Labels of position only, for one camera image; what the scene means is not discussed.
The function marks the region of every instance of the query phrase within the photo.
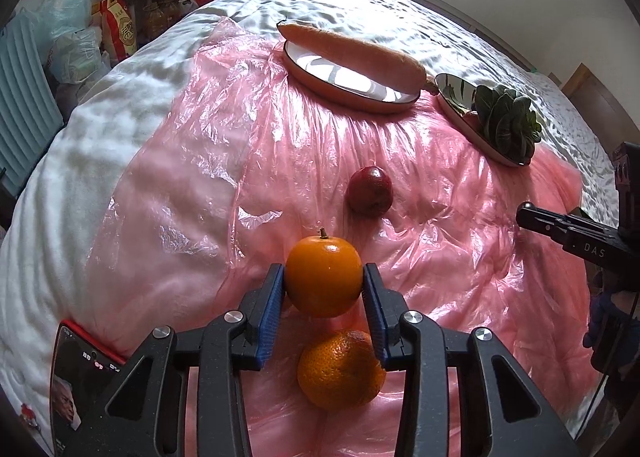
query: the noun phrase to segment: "white blanket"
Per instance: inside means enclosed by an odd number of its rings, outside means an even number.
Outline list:
[[[534,101],[543,141],[583,174],[583,208],[615,224],[610,162],[571,103],[477,36],[409,0],[216,0],[118,65],[74,111],[20,196],[0,247],[0,383],[16,411],[36,412],[49,441],[49,372],[60,320],[86,299],[84,264],[115,185],[190,75],[190,58],[221,16],[278,38],[285,18],[404,51],[431,74],[502,82]]]

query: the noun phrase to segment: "green leafy vegetable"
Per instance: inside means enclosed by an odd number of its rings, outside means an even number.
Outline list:
[[[503,156],[527,162],[540,142],[542,126],[531,100],[513,88],[478,85],[474,105],[484,138]]]

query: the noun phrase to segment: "orange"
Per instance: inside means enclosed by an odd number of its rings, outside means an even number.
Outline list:
[[[293,246],[284,268],[284,286],[292,304],[314,318],[346,313],[362,290],[362,262],[350,243],[320,235]]]
[[[386,372],[362,331],[331,333],[307,345],[298,362],[298,384],[316,407],[361,407],[378,395]]]

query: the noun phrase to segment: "hand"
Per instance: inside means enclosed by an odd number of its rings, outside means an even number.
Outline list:
[[[611,293],[601,293],[591,299],[590,317],[588,332],[582,339],[582,345],[585,348],[593,347],[598,339],[603,325],[605,315],[617,318],[620,321],[620,325],[626,325],[629,320],[629,315],[626,312],[620,310],[612,302]],[[604,347],[604,350],[610,351],[613,347]],[[617,368],[621,374],[625,374],[631,367],[640,353],[640,321],[638,319],[632,319],[629,323],[629,327],[625,332],[625,335],[618,342],[616,348],[616,354],[612,360],[614,368]]]

